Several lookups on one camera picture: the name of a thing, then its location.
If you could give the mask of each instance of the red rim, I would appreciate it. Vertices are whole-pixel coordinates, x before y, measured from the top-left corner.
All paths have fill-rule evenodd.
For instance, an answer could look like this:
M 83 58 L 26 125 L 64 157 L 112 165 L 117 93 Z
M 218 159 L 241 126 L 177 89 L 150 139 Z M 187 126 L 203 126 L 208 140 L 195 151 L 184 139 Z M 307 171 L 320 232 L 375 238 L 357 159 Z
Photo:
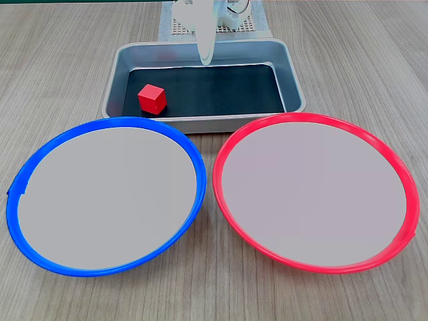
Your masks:
M 344 265 L 338 267 L 324 267 L 317 265 L 309 265 L 305 263 L 300 263 L 298 261 L 293 261 L 287 259 L 286 257 L 282 257 L 264 246 L 260 245 L 258 242 L 254 241 L 250 235 L 248 235 L 234 220 L 227 204 L 225 202 L 223 196 L 223 188 L 221 184 L 221 178 L 223 176 L 223 167 L 229 153 L 233 150 L 233 148 L 241 141 L 243 138 L 259 130 L 261 128 L 285 123 L 285 122 L 312 122 L 316 124 L 325 124 L 329 126 L 333 126 L 342 130 L 345 130 L 369 143 L 373 146 L 378 152 L 380 152 L 391 164 L 391 166 L 397 172 L 406 196 L 407 208 L 406 215 L 403 225 L 401 226 L 398 234 L 395 236 L 394 240 L 391 244 L 381 251 L 376 256 L 362 261 L 360 263 Z M 224 217 L 229 222 L 229 224 L 238 232 L 238 234 L 246 240 L 250 245 L 255 247 L 260 252 L 265 255 L 271 257 L 272 259 L 284 263 L 286 265 L 290 265 L 294 268 L 298 268 L 301 270 L 306 270 L 309 272 L 317 272 L 324 274 L 347 274 L 347 273 L 355 273 L 362 272 L 365 270 L 369 270 L 375 268 L 381 264 L 386 263 L 387 261 L 393 259 L 401 250 L 403 250 L 407 244 L 409 244 L 410 240 L 415 236 L 416 227 L 419 220 L 419 196 L 416 188 L 416 184 L 405 166 L 402 160 L 381 140 L 377 137 L 373 136 L 371 133 L 365 131 L 362 128 L 359 128 L 353 124 L 345 122 L 343 120 L 339 120 L 329 116 L 323 116 L 318 114 L 309 114 L 309 113 L 285 113 L 285 114 L 276 114 L 274 116 L 269 116 L 266 118 L 260 118 L 244 127 L 240 128 L 236 132 L 234 132 L 226 143 L 221 147 L 217 159 L 215 160 L 214 169 L 213 169 L 213 188 L 214 194 L 219 204 L 220 210 L 223 212 Z

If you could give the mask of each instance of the wood grain surface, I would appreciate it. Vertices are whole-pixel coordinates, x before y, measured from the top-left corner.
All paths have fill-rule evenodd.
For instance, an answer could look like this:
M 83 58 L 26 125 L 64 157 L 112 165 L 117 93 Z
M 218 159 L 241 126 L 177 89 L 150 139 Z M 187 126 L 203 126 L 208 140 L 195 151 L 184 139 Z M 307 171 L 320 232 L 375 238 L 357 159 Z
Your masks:
M 10 238 L 6 192 L 61 132 L 99 117 L 116 50 L 156 41 L 160 3 L 0 5 L 0 320 L 428 320 L 428 3 L 268 1 L 306 111 L 385 141 L 419 189 L 416 237 L 369 272 L 325 276 L 278 264 L 228 226 L 211 188 L 227 135 L 194 135 L 209 186 L 184 236 L 156 259 L 103 278 L 68 278 Z

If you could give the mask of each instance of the blue rim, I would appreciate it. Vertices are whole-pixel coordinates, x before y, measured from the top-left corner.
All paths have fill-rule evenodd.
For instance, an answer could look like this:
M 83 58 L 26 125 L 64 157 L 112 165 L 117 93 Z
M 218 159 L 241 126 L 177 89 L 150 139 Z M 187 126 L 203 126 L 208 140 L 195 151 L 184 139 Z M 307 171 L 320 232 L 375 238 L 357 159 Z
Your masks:
M 59 145 L 73 139 L 77 136 L 92 132 L 95 130 L 102 130 L 106 128 L 115 128 L 115 127 L 135 127 L 143 128 L 147 130 L 152 130 L 163 134 L 177 144 L 179 144 L 190 156 L 193 166 L 195 167 L 196 178 L 197 178 L 197 191 L 195 202 L 193 207 L 183 226 L 160 248 L 156 251 L 134 261 L 127 263 L 118 267 L 112 267 L 102 270 L 79 270 L 63 265 L 56 264 L 38 254 L 25 240 L 21 228 L 19 226 L 18 220 L 18 205 L 21 195 L 25 193 L 27 184 L 33 171 L 41 162 L 41 160 L 49 154 L 53 149 Z M 110 274 L 115 274 L 123 272 L 132 268 L 135 268 L 138 265 L 150 261 L 154 257 L 161 254 L 163 251 L 167 250 L 172 244 L 179 239 L 186 230 L 192 225 L 193 221 L 196 219 L 196 216 L 201 209 L 203 199 L 205 197 L 205 191 L 207 189 L 207 172 L 205 170 L 205 165 L 203 159 L 196 146 L 182 133 L 176 130 L 175 128 L 166 125 L 155 120 L 140 118 L 140 117 L 115 117 L 107 118 L 101 120 L 95 120 L 83 125 L 79 125 L 71 130 L 64 132 L 63 134 L 57 136 L 53 140 L 49 141 L 43 147 L 41 147 L 22 167 L 13 181 L 11 188 L 7 192 L 8 199 L 6 205 L 6 220 L 7 226 L 9 227 L 9 232 L 12 236 L 13 241 L 19 250 L 33 263 L 37 264 L 44 269 L 47 269 L 51 272 L 58 274 L 63 274 L 66 276 L 78 276 L 78 277 L 94 277 L 94 276 L 107 276 Z

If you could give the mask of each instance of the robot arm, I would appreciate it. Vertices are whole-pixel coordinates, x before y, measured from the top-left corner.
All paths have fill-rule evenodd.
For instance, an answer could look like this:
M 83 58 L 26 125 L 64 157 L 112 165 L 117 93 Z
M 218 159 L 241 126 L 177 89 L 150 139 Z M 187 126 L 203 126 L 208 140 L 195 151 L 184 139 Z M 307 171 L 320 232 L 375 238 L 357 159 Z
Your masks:
M 217 27 L 238 29 L 249 17 L 250 0 L 177 0 L 173 16 L 183 27 L 194 31 L 201 62 L 211 63 Z

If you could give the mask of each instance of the red cube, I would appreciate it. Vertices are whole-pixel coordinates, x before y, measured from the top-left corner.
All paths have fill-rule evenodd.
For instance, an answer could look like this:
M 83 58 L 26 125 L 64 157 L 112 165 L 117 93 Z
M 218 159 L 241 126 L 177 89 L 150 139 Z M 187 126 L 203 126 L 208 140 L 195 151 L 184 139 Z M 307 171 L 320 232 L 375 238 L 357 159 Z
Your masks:
M 142 111 L 159 115 L 167 107 L 167 96 L 162 88 L 146 85 L 139 93 L 138 100 Z

